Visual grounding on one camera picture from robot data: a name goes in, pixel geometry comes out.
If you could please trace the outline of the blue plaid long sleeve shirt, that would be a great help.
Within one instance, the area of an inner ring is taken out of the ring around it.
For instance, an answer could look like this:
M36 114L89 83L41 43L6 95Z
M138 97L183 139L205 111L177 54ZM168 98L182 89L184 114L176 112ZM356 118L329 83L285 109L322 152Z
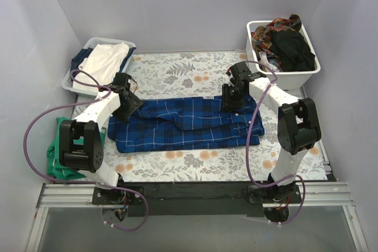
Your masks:
M221 96L145 100L127 123L111 117L108 137L120 153L259 145L265 130L256 106L251 97L235 112L222 110Z

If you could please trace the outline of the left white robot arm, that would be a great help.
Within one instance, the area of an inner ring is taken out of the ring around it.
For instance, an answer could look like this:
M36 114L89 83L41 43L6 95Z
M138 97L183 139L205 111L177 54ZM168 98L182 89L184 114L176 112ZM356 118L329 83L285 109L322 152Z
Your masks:
M120 175L103 161L100 130L110 117L126 123L142 106L141 100L130 90L132 80L126 73L116 73L113 83L100 88L94 103L73 120L60 124L60 165L80 172L106 189L105 197L114 205L125 200L126 191L120 186Z

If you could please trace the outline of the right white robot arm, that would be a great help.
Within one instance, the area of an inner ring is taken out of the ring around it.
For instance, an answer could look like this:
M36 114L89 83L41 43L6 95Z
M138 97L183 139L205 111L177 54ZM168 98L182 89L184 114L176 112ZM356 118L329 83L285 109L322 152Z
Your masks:
M277 164L267 181L253 181L247 192L278 204L295 191L298 168L321 139L320 124L312 99L290 95L276 85L276 74L269 79L261 72L251 72L249 64L250 61L242 61L227 70L229 83L222 86L223 110L235 112L243 106L246 96L251 96L277 114L277 138L281 146Z

